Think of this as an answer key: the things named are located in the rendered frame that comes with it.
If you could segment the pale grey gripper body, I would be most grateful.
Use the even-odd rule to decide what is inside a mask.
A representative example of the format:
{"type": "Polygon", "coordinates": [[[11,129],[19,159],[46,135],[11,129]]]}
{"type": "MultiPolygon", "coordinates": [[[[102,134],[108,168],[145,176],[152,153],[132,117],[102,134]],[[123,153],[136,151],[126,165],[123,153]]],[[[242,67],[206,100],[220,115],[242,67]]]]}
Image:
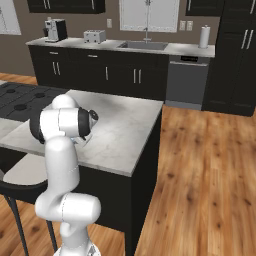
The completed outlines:
{"type": "Polygon", "coordinates": [[[90,139],[91,139],[90,136],[75,137],[75,138],[72,138],[72,141],[74,144],[79,144],[81,146],[85,146],[89,142],[90,139]]]}

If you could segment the black stool with white seat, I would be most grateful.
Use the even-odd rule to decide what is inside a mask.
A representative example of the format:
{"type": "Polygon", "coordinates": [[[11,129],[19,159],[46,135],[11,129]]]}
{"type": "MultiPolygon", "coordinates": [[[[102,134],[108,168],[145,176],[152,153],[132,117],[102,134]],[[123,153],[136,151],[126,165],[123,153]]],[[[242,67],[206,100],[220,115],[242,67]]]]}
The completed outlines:
{"type": "Polygon", "coordinates": [[[35,204],[47,185],[45,162],[41,156],[26,154],[13,166],[9,166],[9,170],[0,169],[0,194],[13,212],[25,256],[29,256],[29,253],[16,201],[35,204]]]}

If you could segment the black base cupboard run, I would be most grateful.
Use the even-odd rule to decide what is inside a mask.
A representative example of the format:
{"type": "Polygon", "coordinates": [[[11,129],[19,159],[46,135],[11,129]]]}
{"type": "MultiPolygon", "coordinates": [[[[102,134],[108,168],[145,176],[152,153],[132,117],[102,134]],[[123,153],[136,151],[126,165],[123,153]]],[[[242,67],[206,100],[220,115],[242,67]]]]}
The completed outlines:
{"type": "Polygon", "coordinates": [[[152,100],[166,98],[162,54],[31,45],[40,85],[152,100]]]}

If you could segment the black hob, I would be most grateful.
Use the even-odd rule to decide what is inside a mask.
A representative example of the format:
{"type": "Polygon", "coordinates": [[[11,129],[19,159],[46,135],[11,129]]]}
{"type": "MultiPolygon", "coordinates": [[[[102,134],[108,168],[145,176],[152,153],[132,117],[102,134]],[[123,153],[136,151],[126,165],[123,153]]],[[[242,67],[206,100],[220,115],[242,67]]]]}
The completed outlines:
{"type": "Polygon", "coordinates": [[[5,82],[0,85],[0,118],[25,122],[67,89],[5,82]]]}

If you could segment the silver toaster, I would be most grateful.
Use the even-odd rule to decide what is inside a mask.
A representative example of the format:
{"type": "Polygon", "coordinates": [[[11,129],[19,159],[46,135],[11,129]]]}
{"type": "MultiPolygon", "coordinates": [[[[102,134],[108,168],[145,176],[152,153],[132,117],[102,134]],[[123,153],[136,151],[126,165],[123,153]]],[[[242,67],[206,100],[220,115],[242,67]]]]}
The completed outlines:
{"type": "Polygon", "coordinates": [[[84,32],[85,43],[97,43],[101,44],[106,40],[105,30],[86,30],[84,32]]]}

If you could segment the silver and black coffee machine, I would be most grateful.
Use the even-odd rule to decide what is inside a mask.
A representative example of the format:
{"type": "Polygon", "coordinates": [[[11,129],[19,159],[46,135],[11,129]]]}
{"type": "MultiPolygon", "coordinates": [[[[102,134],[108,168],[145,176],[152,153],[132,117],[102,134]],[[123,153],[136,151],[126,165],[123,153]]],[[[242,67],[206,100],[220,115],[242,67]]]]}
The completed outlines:
{"type": "Polygon", "coordinates": [[[66,22],[64,19],[51,19],[45,21],[47,42],[58,42],[68,38],[66,22]]]}

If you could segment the grey sink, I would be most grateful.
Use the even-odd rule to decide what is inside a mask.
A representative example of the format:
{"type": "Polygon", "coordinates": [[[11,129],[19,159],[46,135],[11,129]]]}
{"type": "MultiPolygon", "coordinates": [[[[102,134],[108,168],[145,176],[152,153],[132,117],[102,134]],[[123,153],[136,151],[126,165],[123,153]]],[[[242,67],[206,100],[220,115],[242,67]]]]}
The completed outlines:
{"type": "Polygon", "coordinates": [[[125,41],[119,48],[141,49],[141,50],[164,50],[168,46],[163,42],[125,41]]]}

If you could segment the grey dishwasher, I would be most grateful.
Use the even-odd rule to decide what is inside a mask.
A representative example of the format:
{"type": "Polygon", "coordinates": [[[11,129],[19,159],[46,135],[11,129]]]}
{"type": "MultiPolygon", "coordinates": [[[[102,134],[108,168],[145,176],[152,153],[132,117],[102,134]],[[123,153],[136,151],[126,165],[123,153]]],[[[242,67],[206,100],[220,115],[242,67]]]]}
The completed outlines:
{"type": "Polygon", "coordinates": [[[171,107],[202,108],[210,59],[199,56],[169,57],[165,104],[171,107]]]}

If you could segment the silver tap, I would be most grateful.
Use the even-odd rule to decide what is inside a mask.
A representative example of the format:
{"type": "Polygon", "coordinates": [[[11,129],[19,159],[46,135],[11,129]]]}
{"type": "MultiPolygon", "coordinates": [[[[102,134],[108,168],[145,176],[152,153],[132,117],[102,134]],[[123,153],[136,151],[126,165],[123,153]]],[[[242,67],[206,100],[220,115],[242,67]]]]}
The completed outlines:
{"type": "Polygon", "coordinates": [[[145,27],[144,31],[145,31],[145,38],[143,40],[145,41],[145,43],[148,43],[152,40],[151,38],[148,37],[148,27],[145,27]]]}

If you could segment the white single window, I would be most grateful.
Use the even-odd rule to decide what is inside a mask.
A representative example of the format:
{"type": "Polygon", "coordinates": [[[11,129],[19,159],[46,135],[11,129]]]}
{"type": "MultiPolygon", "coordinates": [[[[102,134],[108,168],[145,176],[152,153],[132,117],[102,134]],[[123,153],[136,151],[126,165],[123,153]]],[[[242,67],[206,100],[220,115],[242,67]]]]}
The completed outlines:
{"type": "Polygon", "coordinates": [[[21,30],[13,0],[0,0],[0,35],[20,35],[21,30]]]}

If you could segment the white double window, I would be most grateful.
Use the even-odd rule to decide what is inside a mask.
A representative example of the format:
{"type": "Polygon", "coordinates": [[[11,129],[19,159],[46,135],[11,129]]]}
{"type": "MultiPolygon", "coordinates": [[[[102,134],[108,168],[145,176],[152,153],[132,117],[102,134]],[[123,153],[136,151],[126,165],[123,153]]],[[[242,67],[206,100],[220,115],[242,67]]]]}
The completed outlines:
{"type": "Polygon", "coordinates": [[[120,29],[176,33],[180,0],[119,0],[120,29]]]}

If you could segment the white paper towel roll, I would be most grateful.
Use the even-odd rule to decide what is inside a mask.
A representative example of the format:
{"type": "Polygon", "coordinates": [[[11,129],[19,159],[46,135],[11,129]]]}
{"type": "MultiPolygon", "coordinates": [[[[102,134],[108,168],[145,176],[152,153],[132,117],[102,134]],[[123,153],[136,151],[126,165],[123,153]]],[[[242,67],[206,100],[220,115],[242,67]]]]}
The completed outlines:
{"type": "Polygon", "coordinates": [[[211,28],[207,25],[201,28],[200,40],[198,47],[201,49],[206,49],[208,47],[209,37],[211,28]]]}

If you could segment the tall black cupboard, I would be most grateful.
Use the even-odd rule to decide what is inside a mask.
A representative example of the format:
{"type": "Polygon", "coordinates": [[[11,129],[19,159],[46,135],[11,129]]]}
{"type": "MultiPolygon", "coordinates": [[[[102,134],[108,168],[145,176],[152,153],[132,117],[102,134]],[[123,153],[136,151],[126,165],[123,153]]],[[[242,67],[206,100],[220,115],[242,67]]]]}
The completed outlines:
{"type": "Polygon", "coordinates": [[[202,109],[251,117],[256,106],[256,0],[225,0],[202,109]]]}

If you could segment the wide black wall cupboard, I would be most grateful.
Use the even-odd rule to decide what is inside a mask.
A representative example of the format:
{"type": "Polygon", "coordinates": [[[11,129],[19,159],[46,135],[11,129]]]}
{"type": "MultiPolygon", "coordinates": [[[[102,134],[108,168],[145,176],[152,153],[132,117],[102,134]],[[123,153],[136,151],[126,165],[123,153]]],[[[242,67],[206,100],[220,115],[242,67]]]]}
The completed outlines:
{"type": "Polygon", "coordinates": [[[31,13],[101,14],[105,0],[27,0],[31,13]]]}

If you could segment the narrow black wall cupboard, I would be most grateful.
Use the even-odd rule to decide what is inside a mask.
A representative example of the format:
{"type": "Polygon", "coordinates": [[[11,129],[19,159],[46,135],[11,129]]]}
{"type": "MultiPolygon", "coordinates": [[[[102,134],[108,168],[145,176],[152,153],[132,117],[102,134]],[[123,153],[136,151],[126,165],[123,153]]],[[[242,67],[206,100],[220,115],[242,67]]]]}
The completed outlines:
{"type": "Polygon", "coordinates": [[[187,0],[187,16],[220,17],[224,0],[187,0]]]}

